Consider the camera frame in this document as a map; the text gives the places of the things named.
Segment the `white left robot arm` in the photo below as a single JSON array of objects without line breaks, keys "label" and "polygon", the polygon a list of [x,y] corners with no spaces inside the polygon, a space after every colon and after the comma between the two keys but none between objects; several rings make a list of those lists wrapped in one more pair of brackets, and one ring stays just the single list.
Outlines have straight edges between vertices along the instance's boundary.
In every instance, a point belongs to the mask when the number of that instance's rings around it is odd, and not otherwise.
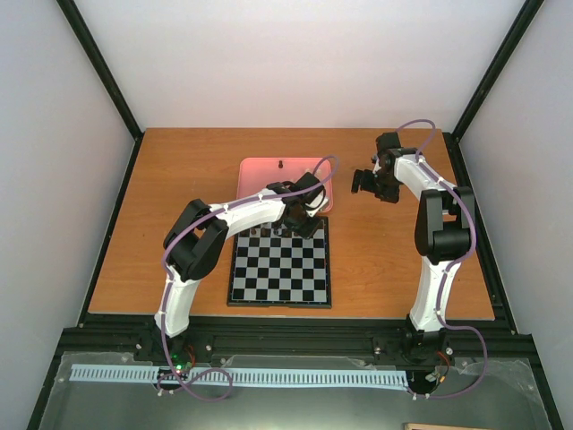
[{"label": "white left robot arm", "polygon": [[322,183],[300,188],[273,183],[243,199],[208,205],[191,201],[164,240],[161,264],[166,284],[155,322],[160,334],[155,350],[166,360],[177,360],[186,350],[182,334],[201,281],[217,266],[225,242],[260,224],[276,223],[300,237],[318,228],[319,211],[329,205]]}]

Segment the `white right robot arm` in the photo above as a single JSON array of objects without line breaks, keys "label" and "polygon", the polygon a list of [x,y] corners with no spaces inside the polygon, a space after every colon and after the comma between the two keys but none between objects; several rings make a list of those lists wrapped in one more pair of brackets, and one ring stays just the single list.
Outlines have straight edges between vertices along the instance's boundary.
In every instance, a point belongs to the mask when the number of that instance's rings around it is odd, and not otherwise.
[{"label": "white right robot arm", "polygon": [[381,150],[374,168],[357,169],[351,192],[397,203],[407,188],[418,201],[415,248],[422,271],[408,320],[416,332],[445,327],[449,293],[462,262],[476,247],[473,191],[444,179],[414,148]]}]

